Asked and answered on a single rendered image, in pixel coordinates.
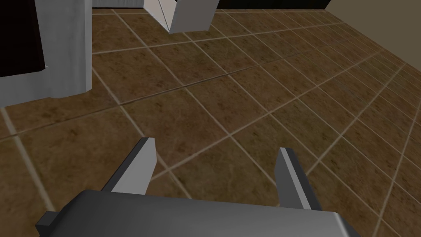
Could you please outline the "grey box-shaped furniture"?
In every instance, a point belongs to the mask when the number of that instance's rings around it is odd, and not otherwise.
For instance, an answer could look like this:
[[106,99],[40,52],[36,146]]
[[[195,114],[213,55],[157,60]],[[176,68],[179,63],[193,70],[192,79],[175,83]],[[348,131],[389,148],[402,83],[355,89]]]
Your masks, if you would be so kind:
[[169,33],[208,31],[220,0],[144,0],[143,8]]

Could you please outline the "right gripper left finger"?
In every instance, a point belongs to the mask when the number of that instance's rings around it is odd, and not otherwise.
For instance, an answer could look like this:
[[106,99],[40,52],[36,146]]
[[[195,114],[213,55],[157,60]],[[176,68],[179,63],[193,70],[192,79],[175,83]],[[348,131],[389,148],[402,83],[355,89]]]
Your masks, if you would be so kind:
[[141,138],[102,191],[144,195],[157,164],[155,139]]

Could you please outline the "grey cabinet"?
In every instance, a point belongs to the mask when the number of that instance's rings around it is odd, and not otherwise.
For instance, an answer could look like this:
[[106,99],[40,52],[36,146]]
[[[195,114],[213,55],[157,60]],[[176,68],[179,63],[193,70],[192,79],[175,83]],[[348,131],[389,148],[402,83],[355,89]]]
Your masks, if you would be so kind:
[[93,0],[0,0],[0,107],[92,88]]

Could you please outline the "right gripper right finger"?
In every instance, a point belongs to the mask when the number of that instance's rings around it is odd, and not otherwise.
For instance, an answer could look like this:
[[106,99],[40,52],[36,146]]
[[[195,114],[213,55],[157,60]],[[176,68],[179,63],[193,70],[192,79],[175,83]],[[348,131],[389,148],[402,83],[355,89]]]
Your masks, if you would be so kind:
[[280,207],[322,210],[293,149],[279,148],[274,175]]

